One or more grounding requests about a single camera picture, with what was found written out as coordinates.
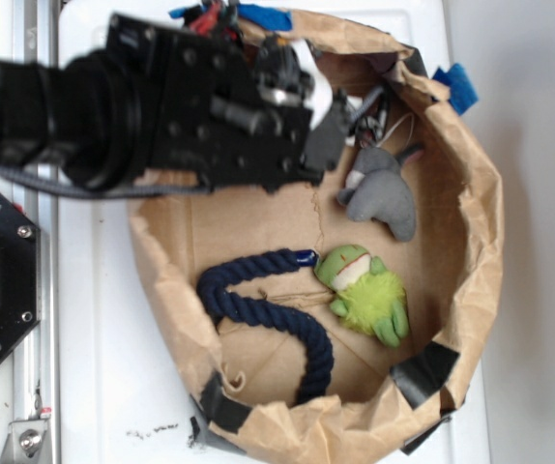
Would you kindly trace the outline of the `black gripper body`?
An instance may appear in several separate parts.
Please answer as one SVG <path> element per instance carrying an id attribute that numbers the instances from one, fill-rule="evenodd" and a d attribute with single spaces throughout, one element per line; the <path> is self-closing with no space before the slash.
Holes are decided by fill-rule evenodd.
<path id="1" fill-rule="evenodd" d="M 307 146 L 324 113 L 306 42 L 270 36 L 249 61 L 225 39 L 115 14 L 105 53 L 133 90 L 140 170 L 192 172 L 207 189 L 323 180 Z"/>

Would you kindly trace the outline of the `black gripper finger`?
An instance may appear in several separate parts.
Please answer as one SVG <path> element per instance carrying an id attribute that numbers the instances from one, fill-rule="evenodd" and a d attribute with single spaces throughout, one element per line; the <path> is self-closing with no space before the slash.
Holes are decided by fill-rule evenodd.
<path id="1" fill-rule="evenodd" d="M 303 151 L 303 168 L 325 172 L 337 168 L 351 126 L 346 93 L 339 89 L 329 112 L 307 137 Z"/>

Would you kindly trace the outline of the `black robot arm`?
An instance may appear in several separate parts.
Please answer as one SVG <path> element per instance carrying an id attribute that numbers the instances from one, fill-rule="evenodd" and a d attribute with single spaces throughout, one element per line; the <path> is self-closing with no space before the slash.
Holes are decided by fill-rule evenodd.
<path id="1" fill-rule="evenodd" d="M 182 28 L 116 14 L 63 69 L 0 62 L 0 176 L 82 199 L 319 184 L 354 119 L 309 45 L 244 52 L 235 7 Z"/>

